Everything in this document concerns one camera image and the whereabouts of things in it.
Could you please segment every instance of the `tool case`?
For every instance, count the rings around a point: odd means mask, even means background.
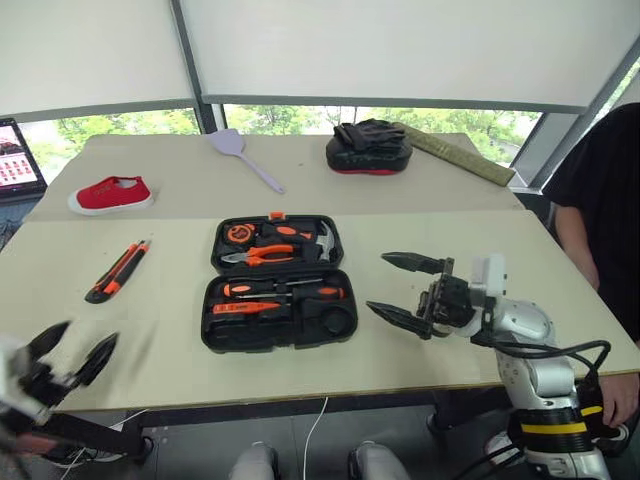
[[[231,218],[216,231],[201,337],[211,350],[265,352],[342,342],[356,330],[353,289],[337,267],[333,220],[274,212]]]

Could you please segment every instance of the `hand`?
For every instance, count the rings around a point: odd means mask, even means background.
[[[640,379],[637,373],[600,377],[604,414],[602,423],[616,428],[638,408]]]

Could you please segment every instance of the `white roller shade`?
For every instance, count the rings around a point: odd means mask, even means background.
[[[0,51],[0,116],[192,96],[168,0],[2,0]]]
[[[203,94],[586,106],[638,0],[183,0]]]

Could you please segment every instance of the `window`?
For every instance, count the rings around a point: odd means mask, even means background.
[[[199,134],[192,109],[156,110],[113,115],[62,118],[20,124],[47,183],[84,147],[93,135]]]
[[[332,134],[342,122],[377,118],[429,133],[466,133],[489,160],[510,165],[540,118],[539,112],[443,108],[225,105],[227,123],[241,133]]]
[[[640,59],[636,60],[635,63],[631,66],[631,68],[629,69],[627,74],[624,76],[620,84],[616,87],[616,89],[611,94],[609,99],[605,102],[605,104],[602,106],[600,111],[596,114],[595,118],[593,119],[593,122],[591,122],[591,125],[589,125],[589,128],[587,128],[584,133],[591,130],[591,127],[593,127],[600,119],[602,119],[607,113],[609,113],[609,111],[611,111],[611,109],[616,104],[618,99],[624,93],[625,89],[631,83],[631,80],[633,80],[633,77],[638,75],[638,71],[640,71]]]

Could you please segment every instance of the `black shirt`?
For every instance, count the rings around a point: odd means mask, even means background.
[[[634,341],[640,339],[639,164],[640,103],[632,103],[600,120],[543,190],[552,202],[582,212],[598,294]]]

